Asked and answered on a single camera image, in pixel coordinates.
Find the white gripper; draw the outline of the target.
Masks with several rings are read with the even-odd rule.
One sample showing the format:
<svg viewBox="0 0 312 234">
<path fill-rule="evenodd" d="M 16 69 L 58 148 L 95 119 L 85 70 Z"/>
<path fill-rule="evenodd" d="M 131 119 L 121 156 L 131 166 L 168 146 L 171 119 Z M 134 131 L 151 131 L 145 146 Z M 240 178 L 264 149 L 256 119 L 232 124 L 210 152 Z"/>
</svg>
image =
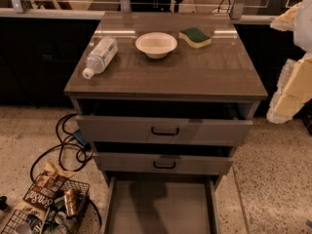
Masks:
<svg viewBox="0 0 312 234">
<path fill-rule="evenodd" d="M 293 31 L 293 41 L 305 52 L 312 51 L 312 0 L 302 0 L 287 9 L 270 23 L 279 31 Z M 266 118 L 283 124 L 312 98 L 312 57 L 298 61 L 288 59 L 282 68 Z"/>
</svg>

